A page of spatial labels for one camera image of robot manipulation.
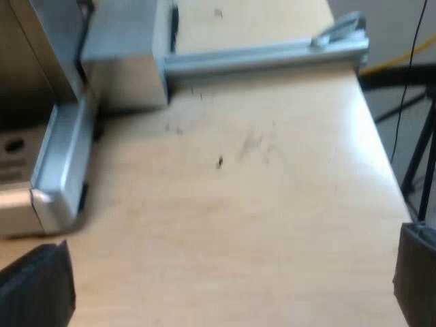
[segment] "machine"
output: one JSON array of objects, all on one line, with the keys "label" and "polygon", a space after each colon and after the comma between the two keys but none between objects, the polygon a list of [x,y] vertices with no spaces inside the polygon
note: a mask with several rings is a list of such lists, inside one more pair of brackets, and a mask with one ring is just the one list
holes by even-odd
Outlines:
[{"label": "machine", "polygon": [[74,225],[97,106],[166,106],[174,86],[294,66],[359,67],[369,48],[357,12],[316,37],[179,55],[171,0],[92,9],[91,0],[0,0],[0,236]]}]

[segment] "light wood tabletop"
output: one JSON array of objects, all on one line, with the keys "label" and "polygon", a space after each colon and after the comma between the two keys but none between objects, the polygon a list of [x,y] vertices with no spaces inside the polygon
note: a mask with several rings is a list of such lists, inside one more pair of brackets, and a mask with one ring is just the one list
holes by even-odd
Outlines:
[{"label": "light wood tabletop", "polygon": [[[317,33],[326,0],[178,0],[179,52]],[[406,326],[409,216],[351,68],[178,91],[93,147],[71,326]]]}]

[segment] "floor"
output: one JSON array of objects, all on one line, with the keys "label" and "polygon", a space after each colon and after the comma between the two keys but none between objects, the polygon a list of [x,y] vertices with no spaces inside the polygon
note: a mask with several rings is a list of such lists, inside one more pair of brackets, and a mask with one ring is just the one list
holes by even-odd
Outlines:
[{"label": "floor", "polygon": [[[424,0],[328,0],[335,18],[358,10],[367,18],[367,29],[371,40],[369,66],[388,60],[410,50]],[[436,1],[427,3],[418,35],[417,44],[436,33]],[[436,59],[436,46],[414,57],[414,63]],[[423,88],[409,88],[406,99],[423,91]],[[403,88],[382,89],[365,94],[374,117],[398,106]],[[403,112],[399,130],[398,145],[392,168],[399,184],[403,180],[411,155],[414,151],[424,120],[429,111],[430,101],[421,102]],[[397,116],[377,126],[381,141],[388,157],[392,154]],[[420,198],[428,158],[428,149],[414,181],[415,193],[410,195],[414,208],[420,206]],[[433,184],[426,221],[436,227],[436,183]]]}]

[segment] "aluminum rail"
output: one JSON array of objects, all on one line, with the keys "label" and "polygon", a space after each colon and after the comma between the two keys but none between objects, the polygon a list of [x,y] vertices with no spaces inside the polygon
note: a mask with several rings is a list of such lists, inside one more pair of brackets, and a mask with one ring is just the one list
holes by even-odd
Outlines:
[{"label": "aluminum rail", "polygon": [[353,12],[316,37],[284,44],[193,54],[171,54],[163,60],[170,85],[196,84],[235,74],[263,72],[318,63],[366,61],[369,39],[364,18]]}]

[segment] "yellow cable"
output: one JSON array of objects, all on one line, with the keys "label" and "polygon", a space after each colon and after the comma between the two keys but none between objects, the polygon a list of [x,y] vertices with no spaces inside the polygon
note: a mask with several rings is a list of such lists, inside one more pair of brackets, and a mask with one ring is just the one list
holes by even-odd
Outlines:
[{"label": "yellow cable", "polygon": [[[432,46],[435,42],[436,42],[436,33],[433,34],[430,38],[428,38],[427,41],[425,41],[424,43],[420,44],[419,46],[416,46],[414,54],[416,55],[416,54],[426,50],[428,47]],[[387,60],[383,63],[380,63],[379,65],[376,65],[373,67],[368,67],[368,68],[363,68],[359,71],[359,75],[362,76],[362,75],[372,74],[372,73],[378,72],[380,70],[392,67],[394,65],[397,65],[399,63],[402,63],[402,62],[408,60],[410,58],[410,55],[411,55],[411,51],[408,51],[408,52],[405,52],[404,54],[402,54],[401,56]]]}]

